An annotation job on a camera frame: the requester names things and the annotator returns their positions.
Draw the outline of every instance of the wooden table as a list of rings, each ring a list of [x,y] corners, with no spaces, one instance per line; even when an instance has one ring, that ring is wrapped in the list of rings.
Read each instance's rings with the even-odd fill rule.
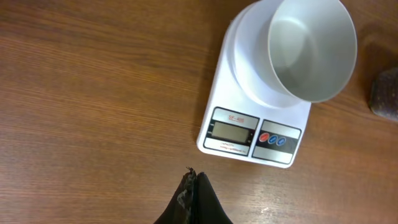
[[[398,66],[398,2],[345,0],[359,53],[312,106],[294,165],[195,144],[224,32],[250,0],[0,1],[0,223],[153,223],[186,166],[235,223],[398,223],[398,124],[370,84]]]

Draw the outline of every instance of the blue button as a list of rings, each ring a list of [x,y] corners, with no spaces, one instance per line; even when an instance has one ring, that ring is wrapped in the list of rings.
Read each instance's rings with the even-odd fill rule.
[[[278,139],[278,136],[273,135],[268,139],[268,143],[269,144],[274,144],[276,142],[276,140]]]
[[[278,142],[276,143],[277,146],[283,146],[286,143],[286,138],[285,137],[281,137],[280,139],[278,139]]]

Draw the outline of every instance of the white kitchen scale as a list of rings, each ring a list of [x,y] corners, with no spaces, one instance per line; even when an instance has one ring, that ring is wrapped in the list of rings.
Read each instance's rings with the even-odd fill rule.
[[[259,37],[277,6],[264,10],[256,5],[268,2],[248,6],[228,28],[197,145],[207,154],[288,168],[311,103],[272,89],[257,73],[261,62],[256,55],[261,42],[267,42]]]

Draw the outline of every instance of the scale platform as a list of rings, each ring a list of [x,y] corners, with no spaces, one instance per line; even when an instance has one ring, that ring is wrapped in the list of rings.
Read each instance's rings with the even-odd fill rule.
[[[293,164],[311,103],[273,90],[256,66],[263,23],[279,2],[255,2],[229,26],[197,139],[202,152],[281,168]],[[258,4],[271,4],[268,17]]]

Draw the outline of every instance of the lcd display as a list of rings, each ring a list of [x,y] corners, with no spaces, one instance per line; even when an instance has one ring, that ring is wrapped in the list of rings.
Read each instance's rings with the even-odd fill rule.
[[[245,143],[249,130],[236,126],[215,122],[211,136]]]

